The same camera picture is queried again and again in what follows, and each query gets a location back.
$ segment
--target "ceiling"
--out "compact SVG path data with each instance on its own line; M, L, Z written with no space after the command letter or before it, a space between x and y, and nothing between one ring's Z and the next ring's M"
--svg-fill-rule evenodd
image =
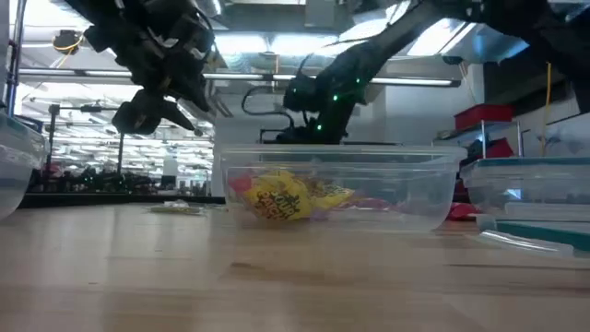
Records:
M12 22L17 1L10 0ZM305 55L312 52L315 56L306 64L305 70L317 73L329 65L336 54L354 43L327 48L322 46L379 33L387 22L399 19L409 6L408 1L375 0L375 7L370 8L372 10L359 15L355 11L361 4L360 0L313 1L309 4L305 0L195 1L213 18L216 44L223 59L222 64L216 65L217 69L209 70L231 73L293 74ZM560 12L575 13L583 8L583 5L576 4L583 2L581 0L553 2L557 3L554 6ZM95 53L87 44L82 44L80 52L71 56L64 56L52 47L52 38L59 30L82 31L89 26L62 0L29 0L25 25L24 66L124 70L114 62L113 53ZM467 61L481 63L500 61L523 47L526 45L523 46L518 39L503 36L483 25L443 19L393 57L383 67L379 77L457 79L461 78L459 70L456 66L445 64L440 54L458 55ZM88 103L117 107L131 99L139 89L128 83L105 83L100 80L88 84L29 81L19 88L18 99L22 105L18 112L48 120L50 103L60 103L65 107ZM192 105L183 104L183 112L205 133L203 136L197 137L164 122L154 136L129 139L124 148L124 166L158 174L163 157L177 155L183 172L187 174L191 174L193 168L210 167L214 138L211 123L215 116L242 116L241 96L254 83L215 81L208 84L207 96L214 104L211 114L203 114ZM280 103L281 87L277 85L275 94L260 97L253 107L261 110L275 107L275 103ZM79 166L113 158L116 160L119 136L109 125L112 115L113 112L103 112L90 118L79 111L62 112L56 134L59 137L56 140L56 155L61 156L58 158ZM74 137L86 137L90 139L89 143L98 142L99 145L74 144L74 139L68 140Z

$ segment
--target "wooden table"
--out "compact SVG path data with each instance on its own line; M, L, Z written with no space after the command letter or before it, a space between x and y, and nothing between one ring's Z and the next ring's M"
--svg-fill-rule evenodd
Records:
M224 211L20 210L0 331L588 331L590 264L426 235L236 231Z

